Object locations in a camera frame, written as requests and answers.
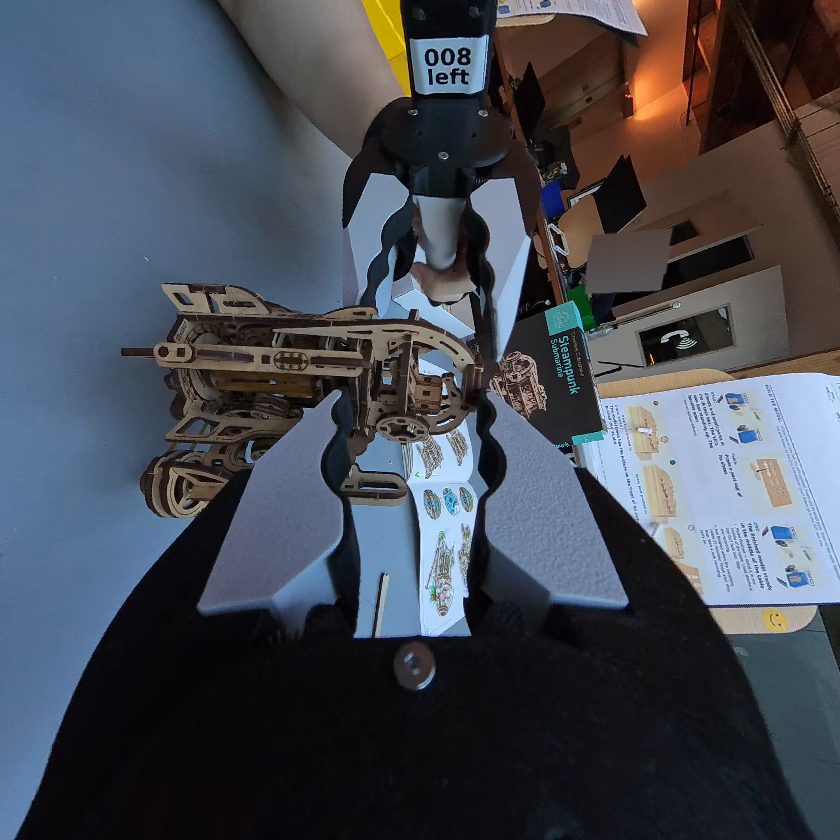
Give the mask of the black model kit box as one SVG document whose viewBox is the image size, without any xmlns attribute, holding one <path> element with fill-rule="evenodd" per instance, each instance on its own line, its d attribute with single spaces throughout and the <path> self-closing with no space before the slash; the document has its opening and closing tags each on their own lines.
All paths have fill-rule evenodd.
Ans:
<svg viewBox="0 0 840 840">
<path fill-rule="evenodd" d="M 487 363 L 482 383 L 564 453 L 604 433 L 582 327 L 572 302 L 516 322 L 501 361 Z"/>
</svg>

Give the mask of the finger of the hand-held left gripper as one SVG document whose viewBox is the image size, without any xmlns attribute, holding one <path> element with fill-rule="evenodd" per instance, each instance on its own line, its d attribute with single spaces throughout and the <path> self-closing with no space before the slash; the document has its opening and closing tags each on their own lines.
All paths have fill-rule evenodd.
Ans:
<svg viewBox="0 0 840 840">
<path fill-rule="evenodd" d="M 489 180 L 475 190 L 463 214 L 467 267 L 476 336 L 487 361 L 499 361 L 518 313 L 531 235 L 522 220 L 512 178 Z"/>
<path fill-rule="evenodd" d="M 343 229 L 342 302 L 375 308 L 383 319 L 393 282 L 402 279 L 414 256 L 414 205 L 393 175 L 374 173 Z"/>
</svg>

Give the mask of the illustrated assembly booklet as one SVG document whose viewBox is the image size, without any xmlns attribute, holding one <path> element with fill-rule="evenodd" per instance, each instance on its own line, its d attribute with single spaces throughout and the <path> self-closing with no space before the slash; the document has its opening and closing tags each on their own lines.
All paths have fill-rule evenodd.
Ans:
<svg viewBox="0 0 840 840">
<path fill-rule="evenodd" d="M 476 490 L 470 421 L 402 447 L 405 478 L 416 510 L 421 634 L 469 635 L 461 622 L 469 596 L 471 543 L 481 490 Z"/>
</svg>

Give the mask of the small wooden model part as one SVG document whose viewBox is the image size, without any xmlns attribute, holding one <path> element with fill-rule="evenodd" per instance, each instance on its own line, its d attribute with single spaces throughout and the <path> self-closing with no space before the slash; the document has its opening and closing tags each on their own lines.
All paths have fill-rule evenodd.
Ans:
<svg viewBox="0 0 840 840">
<path fill-rule="evenodd" d="M 399 474 L 364 470 L 355 463 L 341 491 L 353 505 L 378 507 L 397 507 L 409 494 L 406 480 Z"/>
</svg>

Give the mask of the person's left hand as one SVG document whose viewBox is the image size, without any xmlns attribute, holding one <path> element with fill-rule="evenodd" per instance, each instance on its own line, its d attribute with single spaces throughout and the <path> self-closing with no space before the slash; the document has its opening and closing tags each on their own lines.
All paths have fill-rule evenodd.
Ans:
<svg viewBox="0 0 840 840">
<path fill-rule="evenodd" d="M 469 272 L 468 249 L 469 237 L 466 224 L 461 221 L 458 225 L 455 261 L 451 266 L 446 269 L 436 269 L 421 261 L 413 263 L 412 277 L 435 306 L 453 305 L 468 294 L 478 292 L 478 286 Z"/>
</svg>

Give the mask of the white cardboard box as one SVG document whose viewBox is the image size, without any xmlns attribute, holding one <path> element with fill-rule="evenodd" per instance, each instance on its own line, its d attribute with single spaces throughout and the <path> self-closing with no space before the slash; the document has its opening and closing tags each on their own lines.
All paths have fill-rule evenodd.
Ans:
<svg viewBox="0 0 840 840">
<path fill-rule="evenodd" d="M 454 304 L 436 306 L 428 299 L 415 278 L 408 274 L 392 284 L 392 300 L 407 311 L 416 309 L 420 319 L 459 339 L 475 334 L 475 322 L 467 297 Z"/>
</svg>

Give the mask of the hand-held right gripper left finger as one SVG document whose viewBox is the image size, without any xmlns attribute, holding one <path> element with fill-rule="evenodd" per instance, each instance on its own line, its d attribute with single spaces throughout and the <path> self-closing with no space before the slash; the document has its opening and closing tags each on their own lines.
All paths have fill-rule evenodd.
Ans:
<svg viewBox="0 0 840 840">
<path fill-rule="evenodd" d="M 299 634 L 310 610 L 336 606 L 353 635 L 361 559 L 350 500 L 349 391 L 304 415 L 252 468 L 197 610 L 204 616 L 266 611 Z"/>
</svg>

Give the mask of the wooden chair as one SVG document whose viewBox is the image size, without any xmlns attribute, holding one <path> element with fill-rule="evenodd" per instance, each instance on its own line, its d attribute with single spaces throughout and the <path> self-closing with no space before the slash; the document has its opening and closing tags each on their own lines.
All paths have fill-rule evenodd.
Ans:
<svg viewBox="0 0 840 840">
<path fill-rule="evenodd" d="M 595 198 L 596 193 L 583 196 L 558 220 L 561 247 L 572 270 L 579 269 L 586 263 L 593 238 L 604 234 Z"/>
</svg>

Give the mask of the wooden submarine model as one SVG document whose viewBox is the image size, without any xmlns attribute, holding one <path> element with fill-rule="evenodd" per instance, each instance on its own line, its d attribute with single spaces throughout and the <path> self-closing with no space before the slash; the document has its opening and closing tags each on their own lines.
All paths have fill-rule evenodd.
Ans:
<svg viewBox="0 0 840 840">
<path fill-rule="evenodd" d="M 416 310 L 380 320 L 374 308 L 304 313 L 236 286 L 162 290 L 177 310 L 166 340 L 121 348 L 167 369 L 174 393 L 169 447 L 140 479 L 161 518 L 196 516 L 334 390 L 349 391 L 353 463 L 377 436 L 422 443 L 477 408 L 480 354 Z"/>
</svg>

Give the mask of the green plastic crate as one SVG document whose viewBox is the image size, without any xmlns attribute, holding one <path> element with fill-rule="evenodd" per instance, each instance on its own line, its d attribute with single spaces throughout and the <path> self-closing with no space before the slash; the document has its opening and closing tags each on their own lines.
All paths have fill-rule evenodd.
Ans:
<svg viewBox="0 0 840 840">
<path fill-rule="evenodd" d="M 586 292 L 584 282 L 579 282 L 576 286 L 569 289 L 568 301 L 571 301 L 576 307 L 583 331 L 594 331 L 598 324 L 593 314 L 591 298 Z"/>
</svg>

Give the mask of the person's left forearm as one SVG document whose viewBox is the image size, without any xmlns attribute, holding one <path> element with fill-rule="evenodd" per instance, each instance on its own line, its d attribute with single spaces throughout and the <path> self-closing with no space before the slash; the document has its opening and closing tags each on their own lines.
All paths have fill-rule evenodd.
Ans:
<svg viewBox="0 0 840 840">
<path fill-rule="evenodd" d="M 221 1 L 260 65 L 342 152 L 403 89 L 361 1 Z"/>
</svg>

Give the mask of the black computer monitor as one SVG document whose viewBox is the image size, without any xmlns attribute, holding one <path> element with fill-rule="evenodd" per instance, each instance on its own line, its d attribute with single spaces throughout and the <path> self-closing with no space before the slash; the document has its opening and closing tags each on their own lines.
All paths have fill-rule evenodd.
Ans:
<svg viewBox="0 0 840 840">
<path fill-rule="evenodd" d="M 620 233 L 646 208 L 646 200 L 629 156 L 622 155 L 593 193 L 605 235 Z"/>
<path fill-rule="evenodd" d="M 526 144 L 534 142 L 534 132 L 545 109 L 545 98 L 531 61 L 513 91 L 513 105 L 518 116 L 521 135 Z"/>
</svg>

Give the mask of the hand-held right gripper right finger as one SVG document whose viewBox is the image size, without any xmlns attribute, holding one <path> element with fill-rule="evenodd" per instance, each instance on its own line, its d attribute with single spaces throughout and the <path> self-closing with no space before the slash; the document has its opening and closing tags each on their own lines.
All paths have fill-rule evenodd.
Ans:
<svg viewBox="0 0 840 840">
<path fill-rule="evenodd" d="M 499 395 L 478 402 L 478 475 L 466 621 L 516 607 L 540 632 L 557 607 L 625 610 L 629 599 L 575 467 Z"/>
</svg>

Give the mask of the grey door with window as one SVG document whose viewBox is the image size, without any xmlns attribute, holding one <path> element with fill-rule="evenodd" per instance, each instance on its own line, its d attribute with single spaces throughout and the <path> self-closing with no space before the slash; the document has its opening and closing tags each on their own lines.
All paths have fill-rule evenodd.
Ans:
<svg viewBox="0 0 840 840">
<path fill-rule="evenodd" d="M 789 350 L 777 266 L 645 308 L 589 342 L 600 383 L 699 368 L 728 372 Z"/>
</svg>

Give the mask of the printed paper sheet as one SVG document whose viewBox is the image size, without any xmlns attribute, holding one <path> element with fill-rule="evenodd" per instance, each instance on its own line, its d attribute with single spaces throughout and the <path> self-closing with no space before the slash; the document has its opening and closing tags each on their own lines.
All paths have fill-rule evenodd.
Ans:
<svg viewBox="0 0 840 840">
<path fill-rule="evenodd" d="M 647 37 L 632 1 L 499 1 L 497 18 L 519 24 L 525 18 L 565 15 L 586 18 L 613 32 Z"/>
</svg>

